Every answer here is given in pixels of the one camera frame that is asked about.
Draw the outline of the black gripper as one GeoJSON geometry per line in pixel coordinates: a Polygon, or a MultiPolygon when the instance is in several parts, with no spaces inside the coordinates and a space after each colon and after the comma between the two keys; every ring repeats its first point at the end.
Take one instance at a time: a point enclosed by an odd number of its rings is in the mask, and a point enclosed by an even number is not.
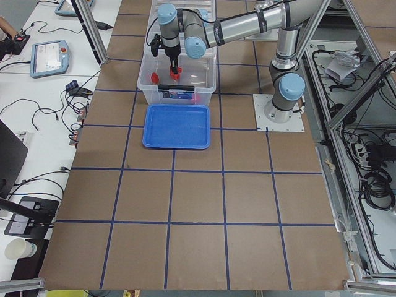
{"type": "Polygon", "coordinates": [[[170,58],[170,71],[171,73],[179,73],[178,57],[181,54],[180,44],[176,46],[163,46],[165,54],[170,58]]]}

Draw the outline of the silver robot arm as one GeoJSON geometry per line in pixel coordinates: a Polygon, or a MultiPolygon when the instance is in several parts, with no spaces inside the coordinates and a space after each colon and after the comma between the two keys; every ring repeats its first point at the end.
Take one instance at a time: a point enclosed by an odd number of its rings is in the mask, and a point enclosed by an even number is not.
{"type": "Polygon", "coordinates": [[[240,53],[244,40],[276,31],[276,45],[270,50],[269,74],[275,90],[265,105],[266,117],[274,123],[286,123],[305,90],[304,80],[293,71],[303,50],[299,35],[303,22],[317,19],[323,1],[256,1],[254,9],[224,19],[209,20],[204,9],[175,7],[164,3],[157,10],[160,33],[148,43],[152,55],[160,50],[170,59],[170,74],[179,76],[178,58],[185,52],[198,59],[210,48],[226,46],[230,54],[240,53]]]}

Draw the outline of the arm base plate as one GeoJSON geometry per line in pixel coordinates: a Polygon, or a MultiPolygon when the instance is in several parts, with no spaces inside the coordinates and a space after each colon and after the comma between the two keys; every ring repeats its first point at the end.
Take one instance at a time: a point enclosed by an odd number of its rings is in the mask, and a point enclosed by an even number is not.
{"type": "Polygon", "coordinates": [[[256,126],[259,132],[305,132],[302,113],[295,103],[292,110],[280,111],[273,105],[272,94],[253,94],[256,126]]]}

